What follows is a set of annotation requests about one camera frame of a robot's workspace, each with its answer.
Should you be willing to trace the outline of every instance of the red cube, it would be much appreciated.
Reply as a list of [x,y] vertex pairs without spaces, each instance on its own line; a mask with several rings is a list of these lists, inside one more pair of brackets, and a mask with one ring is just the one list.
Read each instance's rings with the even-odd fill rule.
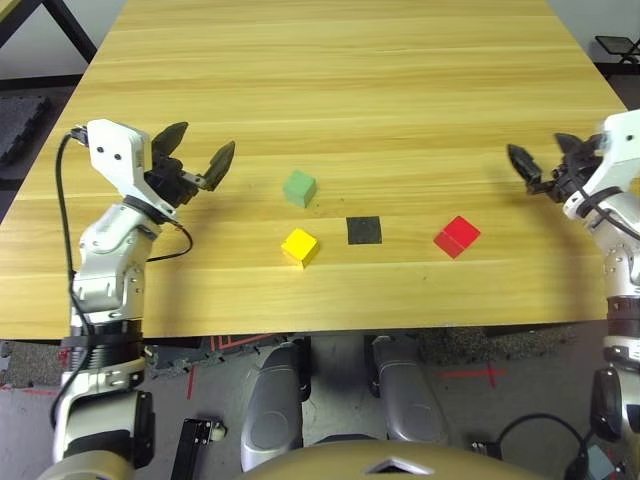
[[458,216],[433,240],[451,258],[464,252],[480,236],[480,230]]

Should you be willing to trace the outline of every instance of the black bracket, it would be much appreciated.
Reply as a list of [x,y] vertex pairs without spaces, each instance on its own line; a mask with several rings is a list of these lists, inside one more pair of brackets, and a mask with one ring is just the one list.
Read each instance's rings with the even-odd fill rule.
[[211,420],[184,419],[176,459],[173,462],[171,480],[193,479],[198,450],[201,447],[206,447],[211,441],[210,435],[213,425],[214,422]]

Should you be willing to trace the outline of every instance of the white wall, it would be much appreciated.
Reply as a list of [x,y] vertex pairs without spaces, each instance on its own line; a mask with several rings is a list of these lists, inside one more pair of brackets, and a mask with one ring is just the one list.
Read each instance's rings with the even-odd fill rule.
[[594,62],[617,62],[594,40],[596,35],[640,36],[640,0],[548,0]]
[[[65,0],[98,46],[126,0]],[[72,75],[87,64],[41,5],[0,48],[0,79]]]
[[[100,45],[126,2],[65,1],[96,45]],[[632,41],[640,36],[640,0],[548,1],[593,61],[615,62],[619,58],[608,55],[593,39],[595,35],[625,36]],[[85,68],[80,54],[42,6],[0,48],[0,79],[70,75],[82,73]]]

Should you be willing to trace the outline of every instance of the yellow cube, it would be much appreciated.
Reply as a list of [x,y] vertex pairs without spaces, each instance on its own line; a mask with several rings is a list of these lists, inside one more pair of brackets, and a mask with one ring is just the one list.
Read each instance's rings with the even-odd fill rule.
[[300,228],[296,228],[282,244],[285,255],[302,268],[309,265],[319,248],[318,240]]

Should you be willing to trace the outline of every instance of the red tape mark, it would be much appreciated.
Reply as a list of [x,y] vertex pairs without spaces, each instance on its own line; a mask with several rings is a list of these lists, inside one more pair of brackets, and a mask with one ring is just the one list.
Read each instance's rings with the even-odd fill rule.
[[189,371],[189,378],[187,379],[187,400],[191,400],[191,393],[193,392],[193,380],[196,376],[196,366],[192,366]]
[[487,362],[487,371],[489,372],[489,385],[491,388],[496,388],[496,377],[493,374],[493,368],[491,368],[491,360]]
[[54,392],[51,390],[36,390],[34,388],[11,388],[6,385],[3,385],[2,387],[0,387],[0,390],[4,390],[4,391],[15,390],[17,392],[26,393],[27,395],[44,395],[46,397],[55,397],[58,394],[58,392]]
[[[240,345],[244,345],[245,343],[251,343],[251,342],[255,342],[258,340],[261,340],[263,338],[267,338],[267,337],[272,337],[273,333],[263,333],[262,335],[254,335],[253,337],[249,337],[249,338],[243,338],[242,340],[236,340],[235,342],[233,340],[231,340],[231,336],[230,335],[225,335],[225,336],[218,336],[218,348],[220,348],[220,350],[225,350],[227,348],[232,348],[232,347],[238,347]],[[216,349],[216,337],[211,337],[211,350]]]
[[[611,452],[611,447],[607,447],[607,457],[609,457],[609,461],[613,463],[613,454]],[[616,480],[616,472],[615,470],[611,472],[611,480]]]
[[441,378],[469,378],[469,377],[489,377],[489,385],[496,388],[496,376],[506,375],[507,371],[503,368],[493,368],[491,362],[487,363],[486,370],[454,370],[451,372],[441,372]]

